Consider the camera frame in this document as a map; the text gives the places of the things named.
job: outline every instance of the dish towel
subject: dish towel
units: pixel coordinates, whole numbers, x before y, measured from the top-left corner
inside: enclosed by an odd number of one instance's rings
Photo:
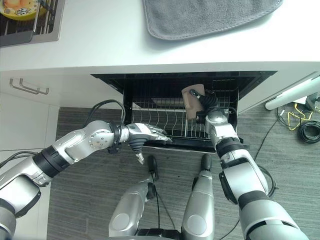
[[[224,32],[272,13],[283,0],[143,0],[149,33],[183,40]]]

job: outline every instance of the beige object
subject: beige object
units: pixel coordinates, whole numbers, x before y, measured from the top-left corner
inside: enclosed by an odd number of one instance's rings
[[[203,96],[205,95],[205,86],[203,84],[187,86],[181,90],[186,111],[186,119],[188,120],[195,119],[196,113],[204,110],[199,100],[189,92],[191,89],[196,90]]]

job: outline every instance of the wire rack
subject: wire rack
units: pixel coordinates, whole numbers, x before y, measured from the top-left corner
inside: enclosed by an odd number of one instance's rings
[[[237,99],[236,90],[214,91],[219,99],[219,107],[224,109],[229,118],[229,107]],[[204,124],[188,120],[183,98],[156,97],[152,101],[137,99],[132,105],[132,123],[144,123],[164,129],[171,137],[209,139]]]
[[[39,16],[38,18],[29,21],[12,20],[1,15],[0,35],[5,36],[26,31],[34,31],[37,35],[51,33],[55,21],[57,3],[58,0],[40,1],[39,5],[41,6],[41,8],[47,9],[46,13]]]

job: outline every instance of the floor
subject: floor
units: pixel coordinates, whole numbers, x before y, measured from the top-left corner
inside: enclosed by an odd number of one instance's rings
[[[57,138],[81,128],[88,109],[62,107],[59,112]],[[114,120],[116,110],[101,110],[95,119]],[[320,120],[320,113],[313,117]],[[259,105],[238,118],[238,135],[250,145],[254,157],[267,131],[276,121],[275,111]],[[200,167],[202,154],[144,148],[145,156],[153,154],[158,162],[157,190],[179,230],[184,209],[191,192],[193,178]],[[290,132],[279,122],[270,131],[257,157],[276,179],[278,190],[274,200],[292,216],[310,240],[319,239],[320,228],[320,147],[303,144],[297,133]],[[215,237],[218,240],[238,220],[238,207],[226,200],[218,174],[221,167],[212,155],[213,192],[215,198]],[[147,176],[147,167],[140,165],[128,146],[120,153],[109,155],[102,150],[92,154],[60,173],[51,184],[48,218],[48,240],[102,240],[108,236],[108,224],[125,190]],[[157,201],[145,205],[141,228],[158,224]],[[173,226],[160,204],[160,227]],[[224,238],[243,239],[240,225]]]

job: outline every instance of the cabinet door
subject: cabinet door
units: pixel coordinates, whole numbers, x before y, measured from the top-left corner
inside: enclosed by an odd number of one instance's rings
[[[49,105],[0,92],[0,150],[45,147]]]
[[[32,152],[39,152],[40,149],[31,149]],[[12,154],[19,151],[0,151],[0,162],[4,161]],[[0,169],[0,174],[4,173],[14,165],[21,162],[23,158],[18,158],[10,161]],[[41,197],[39,201],[31,208],[28,213],[16,219],[16,229],[13,240],[32,239],[45,240],[47,239],[47,225],[49,212],[50,184],[46,187],[41,187]]]
[[[89,74],[12,76],[0,73],[0,76],[1,92],[59,107],[91,108],[103,100],[123,100],[121,93]],[[46,95],[32,94],[12,88],[9,85],[10,78],[14,86],[20,87],[19,79],[23,78],[23,84],[28,88],[40,88],[42,92],[49,88],[49,92]],[[118,108],[116,104],[108,104],[106,107]]]

